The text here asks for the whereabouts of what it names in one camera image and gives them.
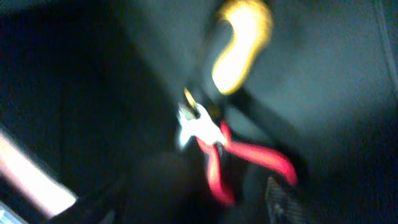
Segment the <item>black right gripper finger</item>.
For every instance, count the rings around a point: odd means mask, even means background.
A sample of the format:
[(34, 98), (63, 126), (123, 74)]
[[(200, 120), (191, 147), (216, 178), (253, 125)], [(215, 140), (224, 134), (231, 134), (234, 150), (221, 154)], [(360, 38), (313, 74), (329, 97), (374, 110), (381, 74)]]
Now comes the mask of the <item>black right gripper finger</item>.
[(273, 176), (267, 179), (265, 203), (271, 224), (310, 224), (305, 207), (293, 197), (283, 182)]

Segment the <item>black box with flip lid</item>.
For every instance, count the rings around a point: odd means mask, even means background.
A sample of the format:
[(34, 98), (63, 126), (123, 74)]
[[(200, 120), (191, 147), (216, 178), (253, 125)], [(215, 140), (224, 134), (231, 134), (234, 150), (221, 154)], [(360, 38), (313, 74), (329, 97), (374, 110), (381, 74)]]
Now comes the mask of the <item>black box with flip lid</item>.
[[(1, 133), (29, 187), (1, 198), (29, 223), (269, 223), (271, 171), (225, 154), (237, 202), (210, 193), (177, 103), (222, 1), (2, 1)], [(269, 1), (272, 40), (224, 117), (294, 163), (311, 223), (397, 222), (397, 2)]]

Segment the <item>red handled cutting pliers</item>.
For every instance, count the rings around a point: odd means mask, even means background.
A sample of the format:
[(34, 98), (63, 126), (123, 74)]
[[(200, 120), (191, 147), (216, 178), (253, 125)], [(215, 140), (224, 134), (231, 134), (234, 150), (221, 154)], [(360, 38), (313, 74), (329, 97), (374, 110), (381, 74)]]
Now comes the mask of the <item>red handled cutting pliers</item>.
[(230, 153), (245, 161), (260, 165), (281, 176), (291, 186), (298, 184), (297, 171), (283, 153), (265, 146), (235, 141), (225, 121), (217, 125), (201, 104), (193, 108), (178, 104), (178, 121), (185, 139), (194, 137), (207, 156), (206, 180), (214, 198), (225, 206), (233, 206), (236, 198), (221, 175), (221, 154)]

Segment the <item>yellow black handled screwdriver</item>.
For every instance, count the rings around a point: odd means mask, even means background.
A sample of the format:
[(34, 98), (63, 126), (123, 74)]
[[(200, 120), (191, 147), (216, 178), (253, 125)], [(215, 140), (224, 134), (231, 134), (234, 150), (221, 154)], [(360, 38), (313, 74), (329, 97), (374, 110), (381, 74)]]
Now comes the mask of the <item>yellow black handled screwdriver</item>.
[(183, 91), (182, 103), (193, 110), (237, 92), (271, 41), (272, 11), (264, 1), (226, 1), (217, 19), (200, 69)]

